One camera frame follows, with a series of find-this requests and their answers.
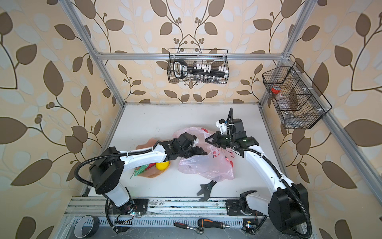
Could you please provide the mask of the pink plastic bag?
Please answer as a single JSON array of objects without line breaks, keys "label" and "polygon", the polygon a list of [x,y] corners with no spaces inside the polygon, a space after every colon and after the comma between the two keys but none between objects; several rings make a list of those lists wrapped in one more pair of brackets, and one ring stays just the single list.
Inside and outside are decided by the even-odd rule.
[{"label": "pink plastic bag", "polygon": [[178,170],[184,174],[198,174],[216,182],[233,180],[233,159],[235,155],[205,142],[205,139],[211,136],[213,132],[202,127],[193,126],[176,131],[173,137],[177,138],[186,132],[197,137],[197,146],[207,152],[207,155],[196,155],[180,159]]}]

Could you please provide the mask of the yellow lemon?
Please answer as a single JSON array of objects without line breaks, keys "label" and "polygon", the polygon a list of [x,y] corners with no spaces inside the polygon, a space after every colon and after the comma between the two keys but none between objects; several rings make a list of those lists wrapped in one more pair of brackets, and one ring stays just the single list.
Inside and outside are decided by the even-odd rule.
[{"label": "yellow lemon", "polygon": [[169,166],[170,166],[170,162],[169,161],[161,162],[161,163],[156,163],[156,169],[158,169],[160,171],[166,170]]}]

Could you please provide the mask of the peach fruit plate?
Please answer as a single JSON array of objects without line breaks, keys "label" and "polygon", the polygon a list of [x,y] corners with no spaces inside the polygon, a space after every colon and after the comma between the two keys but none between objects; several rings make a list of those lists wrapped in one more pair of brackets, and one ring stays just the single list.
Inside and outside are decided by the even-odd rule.
[{"label": "peach fruit plate", "polygon": [[[157,138],[151,138],[145,144],[138,145],[136,147],[136,149],[144,149],[144,148],[152,147],[157,141],[158,141]],[[140,174],[138,176],[139,177],[145,177],[145,178],[155,178],[155,177],[159,176],[160,174],[162,174],[163,172],[165,172],[166,170],[160,171],[160,170],[156,169],[156,165],[155,165],[155,166],[151,167],[150,169],[148,169],[147,171],[143,172],[142,174]]]}]

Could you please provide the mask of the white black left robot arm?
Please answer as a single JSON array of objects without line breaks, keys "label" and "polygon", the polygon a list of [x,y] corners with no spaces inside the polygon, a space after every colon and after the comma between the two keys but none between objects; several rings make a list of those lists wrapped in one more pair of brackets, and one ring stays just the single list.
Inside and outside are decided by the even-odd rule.
[{"label": "white black left robot arm", "polygon": [[186,132],[177,138],[157,141],[152,147],[140,150],[118,151],[114,146],[109,147],[102,155],[79,163],[74,169],[74,177],[106,198],[105,215],[109,225],[117,233],[118,229],[108,215],[109,206],[112,206],[118,215],[129,215],[137,210],[127,187],[120,182],[123,173],[152,163],[169,162],[179,157],[208,155],[197,143],[197,137]]}]

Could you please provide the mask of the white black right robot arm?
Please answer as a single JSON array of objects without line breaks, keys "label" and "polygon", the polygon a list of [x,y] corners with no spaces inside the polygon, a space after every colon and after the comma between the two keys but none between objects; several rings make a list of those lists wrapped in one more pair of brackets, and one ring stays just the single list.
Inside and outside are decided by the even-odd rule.
[{"label": "white black right robot arm", "polygon": [[243,193],[244,209],[261,212],[280,232],[291,231],[300,239],[311,238],[313,228],[307,189],[278,170],[258,141],[247,136],[242,120],[233,117],[232,109],[227,118],[220,119],[216,125],[219,130],[205,141],[217,148],[229,148],[249,162],[271,194],[270,199],[263,199],[256,196],[255,191]]}]

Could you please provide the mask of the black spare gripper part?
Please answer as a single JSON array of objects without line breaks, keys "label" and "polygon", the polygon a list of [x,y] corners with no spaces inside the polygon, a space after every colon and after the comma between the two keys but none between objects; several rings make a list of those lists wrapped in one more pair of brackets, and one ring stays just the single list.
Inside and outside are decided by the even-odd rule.
[{"label": "black spare gripper part", "polygon": [[212,188],[214,187],[214,185],[216,183],[217,183],[216,181],[212,180],[208,184],[201,184],[200,185],[201,189],[197,193],[197,196],[201,196],[202,195],[202,197],[199,199],[199,201],[205,202],[205,201],[207,201],[210,198]]}]

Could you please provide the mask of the red dragon fruit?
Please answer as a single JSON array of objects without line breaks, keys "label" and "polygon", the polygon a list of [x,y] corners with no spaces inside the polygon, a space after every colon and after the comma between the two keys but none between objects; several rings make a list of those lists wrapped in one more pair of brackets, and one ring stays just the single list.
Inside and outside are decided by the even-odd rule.
[{"label": "red dragon fruit", "polygon": [[150,169],[151,167],[153,167],[155,165],[156,165],[155,163],[151,163],[151,164],[146,164],[146,165],[143,165],[143,166],[136,167],[134,169],[133,174],[131,175],[130,179],[132,177],[135,177],[135,176],[138,176],[138,175],[142,174],[143,172],[147,171],[148,169]]}]

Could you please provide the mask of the orange black screwdriver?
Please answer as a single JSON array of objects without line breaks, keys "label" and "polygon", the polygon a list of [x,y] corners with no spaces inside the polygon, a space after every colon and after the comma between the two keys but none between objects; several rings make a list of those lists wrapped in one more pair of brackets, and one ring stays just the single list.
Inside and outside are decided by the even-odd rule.
[{"label": "orange black screwdriver", "polygon": [[198,219],[198,226],[202,228],[217,228],[217,229],[227,229],[231,228],[230,225],[227,225],[223,222],[218,222],[210,219]]}]

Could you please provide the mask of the red capped plastic bottle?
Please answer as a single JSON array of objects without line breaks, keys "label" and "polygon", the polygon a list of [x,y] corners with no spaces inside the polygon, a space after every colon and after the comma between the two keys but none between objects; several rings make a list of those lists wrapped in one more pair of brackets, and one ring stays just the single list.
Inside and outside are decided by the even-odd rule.
[{"label": "red capped plastic bottle", "polygon": [[279,86],[279,85],[273,85],[272,87],[271,87],[271,93],[273,94],[273,95],[277,95],[277,94],[279,94],[280,92],[281,92],[281,86]]}]

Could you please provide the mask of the black ratchet wrench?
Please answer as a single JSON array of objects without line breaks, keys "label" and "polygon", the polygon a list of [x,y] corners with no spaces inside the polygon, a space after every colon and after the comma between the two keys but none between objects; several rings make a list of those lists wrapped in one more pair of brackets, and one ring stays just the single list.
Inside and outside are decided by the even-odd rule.
[{"label": "black ratchet wrench", "polygon": [[177,228],[180,228],[180,229],[184,229],[184,230],[192,230],[199,235],[202,235],[205,232],[205,230],[202,227],[194,227],[194,226],[190,226],[188,224],[184,224],[184,223],[180,223],[180,222],[175,222],[174,226]]}]

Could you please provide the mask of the black socket set holder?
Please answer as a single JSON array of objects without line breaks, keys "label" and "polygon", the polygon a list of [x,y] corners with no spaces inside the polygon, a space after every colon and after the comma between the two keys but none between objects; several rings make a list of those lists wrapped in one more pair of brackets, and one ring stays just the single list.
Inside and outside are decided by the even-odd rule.
[{"label": "black socket set holder", "polygon": [[212,65],[196,64],[196,66],[188,66],[184,60],[174,60],[172,66],[173,73],[178,79],[227,79],[229,77],[229,70],[225,67],[213,69]]}]

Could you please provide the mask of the black tape roll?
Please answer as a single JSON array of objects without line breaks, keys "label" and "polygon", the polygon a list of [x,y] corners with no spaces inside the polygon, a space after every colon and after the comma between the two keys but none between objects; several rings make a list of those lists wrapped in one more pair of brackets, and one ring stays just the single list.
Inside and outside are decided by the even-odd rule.
[{"label": "black tape roll", "polygon": [[77,239],[88,239],[98,231],[100,220],[98,217],[86,215],[81,217],[74,227],[74,236]]}]

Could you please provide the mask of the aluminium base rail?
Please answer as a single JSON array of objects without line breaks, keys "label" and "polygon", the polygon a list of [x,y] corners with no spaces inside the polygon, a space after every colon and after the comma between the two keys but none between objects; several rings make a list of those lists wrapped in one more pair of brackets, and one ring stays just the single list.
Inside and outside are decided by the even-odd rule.
[{"label": "aluminium base rail", "polygon": [[[200,202],[197,198],[149,198],[142,207],[144,212],[135,216],[120,216],[128,223],[115,233],[105,217],[105,199],[102,197],[74,197],[64,213],[55,239],[74,239],[75,226],[84,216],[99,218],[99,229],[94,239],[292,239],[291,234],[279,232],[269,219],[254,234],[244,230],[246,219],[262,220],[257,216],[230,216],[226,199],[214,198]],[[212,219],[229,225],[226,229],[205,229],[203,234],[174,226],[175,222],[197,226],[199,218]]]}]

